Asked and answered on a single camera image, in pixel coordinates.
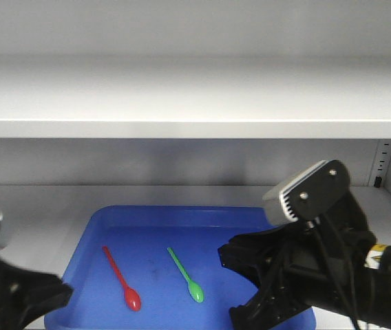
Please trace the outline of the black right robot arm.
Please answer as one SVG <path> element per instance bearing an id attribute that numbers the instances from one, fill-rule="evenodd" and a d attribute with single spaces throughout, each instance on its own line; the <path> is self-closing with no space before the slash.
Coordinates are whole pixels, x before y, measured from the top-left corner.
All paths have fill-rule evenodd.
<path id="1" fill-rule="evenodd" d="M 391 245 L 350 193 L 311 223 L 236 235 L 218 254 L 257 288 L 230 308 L 234 329 L 272 329 L 311 307 L 391 329 Z"/>

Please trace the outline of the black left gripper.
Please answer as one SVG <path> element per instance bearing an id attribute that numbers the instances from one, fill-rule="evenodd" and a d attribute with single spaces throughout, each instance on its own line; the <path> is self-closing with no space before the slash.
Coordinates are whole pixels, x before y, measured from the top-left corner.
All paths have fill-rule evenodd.
<path id="1" fill-rule="evenodd" d="M 74 289 L 54 274 L 33 272 L 0 259 L 0 329 L 24 329 L 67 306 Z"/>

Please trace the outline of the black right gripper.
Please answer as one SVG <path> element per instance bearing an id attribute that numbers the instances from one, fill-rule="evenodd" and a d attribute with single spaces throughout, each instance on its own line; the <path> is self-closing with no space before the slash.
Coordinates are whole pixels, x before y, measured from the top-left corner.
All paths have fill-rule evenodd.
<path id="1" fill-rule="evenodd" d="M 238 234 L 218 248 L 220 263 L 251 281 L 257 293 L 229 309 L 234 329 L 315 329 L 311 306 L 369 309 L 377 298 L 366 267 L 376 238 L 350 192 L 307 221 L 290 200 L 264 202 L 273 229 Z"/>

